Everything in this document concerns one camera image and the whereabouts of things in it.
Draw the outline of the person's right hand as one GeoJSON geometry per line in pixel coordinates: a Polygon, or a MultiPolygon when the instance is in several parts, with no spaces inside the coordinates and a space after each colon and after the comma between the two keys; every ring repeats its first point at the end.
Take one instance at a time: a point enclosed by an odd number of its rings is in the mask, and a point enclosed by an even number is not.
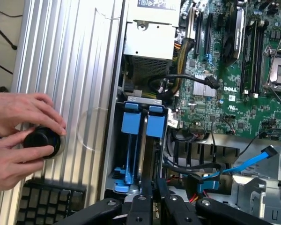
{"type": "Polygon", "coordinates": [[[27,176],[40,171],[44,157],[53,153],[50,145],[16,149],[32,129],[17,132],[0,139],[0,191],[10,190],[27,176]]]}

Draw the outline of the person's left hand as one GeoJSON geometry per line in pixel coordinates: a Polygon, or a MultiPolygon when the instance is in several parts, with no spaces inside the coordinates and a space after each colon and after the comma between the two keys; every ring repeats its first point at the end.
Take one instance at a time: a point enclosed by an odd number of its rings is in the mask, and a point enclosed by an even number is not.
{"type": "Polygon", "coordinates": [[[0,92],[0,137],[17,132],[22,123],[42,125],[59,135],[66,134],[66,122],[44,93],[0,92]]]}

